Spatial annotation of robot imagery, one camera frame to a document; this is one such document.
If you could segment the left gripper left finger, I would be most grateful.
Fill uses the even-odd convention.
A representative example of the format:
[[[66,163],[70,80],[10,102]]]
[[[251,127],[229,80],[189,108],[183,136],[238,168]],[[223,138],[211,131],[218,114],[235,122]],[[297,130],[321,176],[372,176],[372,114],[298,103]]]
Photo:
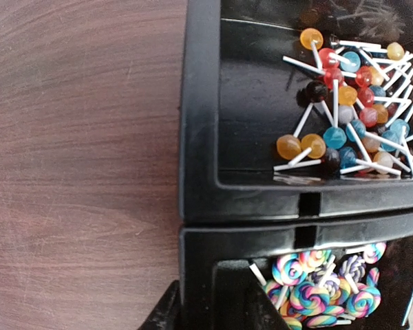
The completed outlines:
[[[180,325],[180,283],[170,283],[138,330],[177,330]]]

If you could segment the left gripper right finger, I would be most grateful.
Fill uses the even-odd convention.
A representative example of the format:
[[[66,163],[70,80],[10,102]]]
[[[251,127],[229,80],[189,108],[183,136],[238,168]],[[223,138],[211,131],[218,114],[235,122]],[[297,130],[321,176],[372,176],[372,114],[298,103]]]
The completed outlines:
[[[288,329],[285,320],[280,316],[265,292],[268,281],[266,279],[262,280],[262,277],[254,274],[251,269],[246,273],[248,277],[246,287],[246,329]]]

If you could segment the black three-compartment candy bin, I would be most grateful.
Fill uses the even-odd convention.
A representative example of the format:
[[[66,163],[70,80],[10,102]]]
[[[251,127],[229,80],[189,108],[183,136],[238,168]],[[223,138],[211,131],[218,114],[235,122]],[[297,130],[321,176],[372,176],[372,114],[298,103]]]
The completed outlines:
[[[181,327],[409,329],[413,1],[190,1]]]

